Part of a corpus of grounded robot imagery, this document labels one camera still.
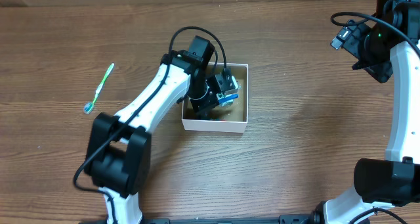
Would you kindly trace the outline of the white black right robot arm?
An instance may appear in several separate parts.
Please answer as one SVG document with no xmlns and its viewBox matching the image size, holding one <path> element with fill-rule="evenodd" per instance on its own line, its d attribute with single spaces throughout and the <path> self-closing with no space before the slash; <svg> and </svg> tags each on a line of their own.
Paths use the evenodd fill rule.
<svg viewBox="0 0 420 224">
<path fill-rule="evenodd" d="M 394 80 L 392 126 L 384 160 L 359 159 L 352 186 L 319 203 L 306 223 L 369 223 L 379 212 L 403 223 L 391 210 L 419 202 L 419 0 L 377 0 L 374 14 L 336 21 L 343 15 L 330 18 L 341 27 L 331 46 L 357 58 L 353 70 Z"/>
</svg>

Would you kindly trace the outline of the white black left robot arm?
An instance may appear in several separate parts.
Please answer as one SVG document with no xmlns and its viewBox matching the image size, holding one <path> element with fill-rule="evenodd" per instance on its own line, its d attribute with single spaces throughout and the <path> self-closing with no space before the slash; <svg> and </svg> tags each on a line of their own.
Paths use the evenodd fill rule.
<svg viewBox="0 0 420 224">
<path fill-rule="evenodd" d="M 94 119 L 80 171 L 104 196 L 106 223 L 141 223 L 138 188 L 150 169 L 152 133 L 174 104 L 189 99 L 194 113 L 203 116 L 237 98 L 238 84 L 227 65 L 220 73 L 207 73 L 214 54 L 213 44 L 200 36 L 187 50 L 169 49 L 153 80 L 130 105 Z"/>
</svg>

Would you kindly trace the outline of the teal toothpaste tube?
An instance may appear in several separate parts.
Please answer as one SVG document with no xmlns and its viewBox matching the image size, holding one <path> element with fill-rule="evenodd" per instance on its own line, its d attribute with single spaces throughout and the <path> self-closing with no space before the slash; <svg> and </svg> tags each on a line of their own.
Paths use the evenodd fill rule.
<svg viewBox="0 0 420 224">
<path fill-rule="evenodd" d="M 227 122 L 227 120 L 225 120 L 223 118 L 211 118 L 209 120 L 211 120 L 211 121 L 218 121 L 218 122 Z"/>
</svg>

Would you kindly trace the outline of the blue disposable razor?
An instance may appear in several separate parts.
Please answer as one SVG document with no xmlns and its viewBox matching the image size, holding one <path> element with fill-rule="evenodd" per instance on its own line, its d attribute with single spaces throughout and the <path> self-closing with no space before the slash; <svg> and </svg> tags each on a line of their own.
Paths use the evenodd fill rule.
<svg viewBox="0 0 420 224">
<path fill-rule="evenodd" d="M 230 94 L 230 95 L 221 95 L 221 97 L 218 98 L 219 104 L 224 104 L 229 101 L 232 101 L 234 99 L 238 98 L 238 94 Z"/>
</svg>

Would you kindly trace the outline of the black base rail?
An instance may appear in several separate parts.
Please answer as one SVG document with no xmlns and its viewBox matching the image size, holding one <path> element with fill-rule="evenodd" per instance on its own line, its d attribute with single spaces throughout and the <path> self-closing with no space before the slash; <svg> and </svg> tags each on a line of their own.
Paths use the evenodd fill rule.
<svg viewBox="0 0 420 224">
<path fill-rule="evenodd" d="M 279 217 L 247 217 L 218 219 L 169 219 L 145 218 L 141 224 L 307 224 L 310 216 L 305 214 L 287 214 Z"/>
</svg>

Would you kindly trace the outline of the green soap bar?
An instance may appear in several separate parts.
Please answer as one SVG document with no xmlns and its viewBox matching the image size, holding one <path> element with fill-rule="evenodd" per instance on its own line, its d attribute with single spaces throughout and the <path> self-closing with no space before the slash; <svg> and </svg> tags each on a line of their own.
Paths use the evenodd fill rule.
<svg viewBox="0 0 420 224">
<path fill-rule="evenodd" d="M 224 103 L 222 104 L 222 106 L 230 106 L 230 105 L 232 105 L 233 103 L 234 103 L 234 99 L 224 102 Z"/>
</svg>

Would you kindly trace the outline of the green white toothbrush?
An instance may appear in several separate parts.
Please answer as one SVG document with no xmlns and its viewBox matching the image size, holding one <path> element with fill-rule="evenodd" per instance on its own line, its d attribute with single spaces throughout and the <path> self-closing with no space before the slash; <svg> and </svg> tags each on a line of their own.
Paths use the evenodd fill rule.
<svg viewBox="0 0 420 224">
<path fill-rule="evenodd" d="M 95 103 L 99 98 L 100 92 L 104 86 L 104 84 L 106 83 L 106 80 L 108 79 L 109 75 L 112 73 L 112 70 L 115 67 L 115 63 L 111 63 L 107 69 L 107 71 L 104 74 L 104 77 L 102 78 L 101 82 L 98 84 L 98 87 L 96 88 L 95 92 L 94 92 L 94 97 L 92 101 L 89 101 L 86 103 L 86 105 L 83 107 L 83 112 L 85 114 L 90 114 L 94 107 L 95 107 Z"/>
</svg>

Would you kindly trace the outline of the white cardboard box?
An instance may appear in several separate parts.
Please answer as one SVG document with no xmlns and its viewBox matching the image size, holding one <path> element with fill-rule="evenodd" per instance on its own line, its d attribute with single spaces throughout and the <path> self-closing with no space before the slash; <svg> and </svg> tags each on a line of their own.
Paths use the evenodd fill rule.
<svg viewBox="0 0 420 224">
<path fill-rule="evenodd" d="M 232 75 L 238 82 L 238 98 L 230 106 L 212 109 L 203 120 L 196 118 L 189 100 L 182 103 L 182 124 L 187 131 L 211 131 L 223 133 L 244 133 L 249 120 L 249 65 L 228 63 Z M 223 118 L 227 122 L 211 121 L 211 118 Z"/>
</svg>

